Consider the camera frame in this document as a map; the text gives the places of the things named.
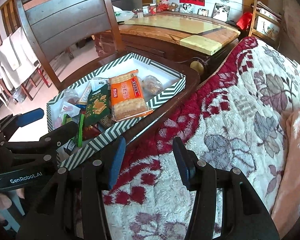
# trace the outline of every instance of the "teddy bear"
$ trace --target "teddy bear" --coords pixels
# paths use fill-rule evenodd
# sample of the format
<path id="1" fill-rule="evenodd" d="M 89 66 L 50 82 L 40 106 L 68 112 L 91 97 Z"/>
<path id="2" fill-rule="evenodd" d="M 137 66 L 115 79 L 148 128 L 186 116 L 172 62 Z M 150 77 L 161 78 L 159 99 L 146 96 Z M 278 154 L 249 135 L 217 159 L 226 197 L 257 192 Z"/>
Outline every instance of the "teddy bear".
<path id="1" fill-rule="evenodd" d="M 175 12 L 176 11 L 176 8 L 178 8 L 179 5 L 175 2 L 171 3 L 168 7 L 168 11 L 171 11 L 171 12 Z"/>

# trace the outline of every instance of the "green snack package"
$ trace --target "green snack package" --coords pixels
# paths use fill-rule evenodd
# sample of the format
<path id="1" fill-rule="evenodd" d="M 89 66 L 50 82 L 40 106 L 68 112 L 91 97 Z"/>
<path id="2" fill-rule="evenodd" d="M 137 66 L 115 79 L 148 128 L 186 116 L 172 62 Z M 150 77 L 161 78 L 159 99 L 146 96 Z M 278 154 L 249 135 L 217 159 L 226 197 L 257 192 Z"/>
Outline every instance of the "green snack package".
<path id="1" fill-rule="evenodd" d="M 80 120 L 78 123 L 78 133 L 75 137 L 75 144 L 78 147 L 82 147 L 82 127 L 83 127 L 83 120 L 84 120 L 84 115 L 80 114 Z"/>
<path id="2" fill-rule="evenodd" d="M 109 97 L 110 90 L 108 90 L 107 84 L 97 91 L 90 92 L 84 116 L 84 127 L 94 125 L 100 121 L 100 119 L 110 114 Z"/>

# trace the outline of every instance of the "white towel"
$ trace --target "white towel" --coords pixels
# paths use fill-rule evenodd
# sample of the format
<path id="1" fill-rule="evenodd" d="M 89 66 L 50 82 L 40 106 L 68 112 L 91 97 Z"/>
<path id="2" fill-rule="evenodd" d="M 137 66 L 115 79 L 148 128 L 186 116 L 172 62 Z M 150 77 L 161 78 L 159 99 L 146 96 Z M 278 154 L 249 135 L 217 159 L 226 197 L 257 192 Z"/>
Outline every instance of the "white towel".
<path id="1" fill-rule="evenodd" d="M 16 70 L 19 66 L 20 63 L 18 61 L 18 58 L 15 54 L 15 51 L 13 50 L 13 47 L 11 45 L 11 40 L 10 36 L 7 37 L 3 42 L 1 47 L 1 51 L 6 55 L 7 60 L 13 70 Z"/>
<path id="2" fill-rule="evenodd" d="M 19 28 L 17 32 L 11 35 L 11 45 L 20 62 L 20 66 L 17 69 L 14 70 L 11 67 L 8 57 L 5 54 L 6 50 L 2 49 L 2 46 L 0 46 L 0 72 L 3 81 L 9 90 L 12 90 L 13 87 L 19 87 L 36 70 L 33 63 L 37 60 L 37 58 L 35 57 L 30 44 L 26 44 L 27 39 L 22 39 L 21 41 L 22 36 L 20 31 L 21 30 Z"/>
<path id="3" fill-rule="evenodd" d="M 19 27 L 17 30 L 16 30 L 16 33 L 19 33 L 19 36 L 20 36 L 20 42 L 21 42 L 21 46 L 23 48 L 23 51 L 25 52 L 26 56 L 28 57 L 28 59 L 31 61 L 31 63 L 35 63 L 38 59 L 37 59 L 37 56 L 35 55 L 27 37 L 26 37 L 26 34 L 23 30 L 23 28 Z"/>

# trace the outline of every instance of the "wooden table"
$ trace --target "wooden table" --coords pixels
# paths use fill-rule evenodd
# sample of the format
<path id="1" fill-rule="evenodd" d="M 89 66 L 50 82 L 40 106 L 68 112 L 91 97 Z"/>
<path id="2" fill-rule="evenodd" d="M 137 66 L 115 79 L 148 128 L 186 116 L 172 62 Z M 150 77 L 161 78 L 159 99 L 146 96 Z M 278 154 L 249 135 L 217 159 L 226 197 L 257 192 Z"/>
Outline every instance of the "wooden table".
<path id="1" fill-rule="evenodd" d="M 119 30 L 129 51 L 145 51 L 185 65 L 198 60 L 204 68 L 200 73 L 202 79 L 220 66 L 238 43 L 240 35 L 238 30 L 224 22 L 179 12 L 131 19 L 120 24 Z M 114 51 L 110 33 L 102 33 L 95 38 L 97 51 Z"/>

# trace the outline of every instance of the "fuzzy blanket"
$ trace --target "fuzzy blanket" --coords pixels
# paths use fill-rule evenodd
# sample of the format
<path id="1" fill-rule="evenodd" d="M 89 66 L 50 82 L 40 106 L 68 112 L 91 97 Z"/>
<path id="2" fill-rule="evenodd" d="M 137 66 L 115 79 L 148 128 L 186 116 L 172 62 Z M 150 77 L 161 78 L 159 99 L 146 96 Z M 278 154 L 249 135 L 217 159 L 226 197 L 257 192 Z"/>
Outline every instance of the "fuzzy blanket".
<path id="1" fill-rule="evenodd" d="M 172 140 L 215 168 L 240 168 L 269 212 L 285 167 L 285 122 L 300 108 L 300 74 L 283 55 L 252 37 L 152 136 L 126 152 L 117 184 L 104 193 L 113 239 L 184 239 L 195 192 L 182 185 Z M 217 195 L 215 234 L 221 229 Z M 77 212 L 77 233 L 82 236 Z"/>

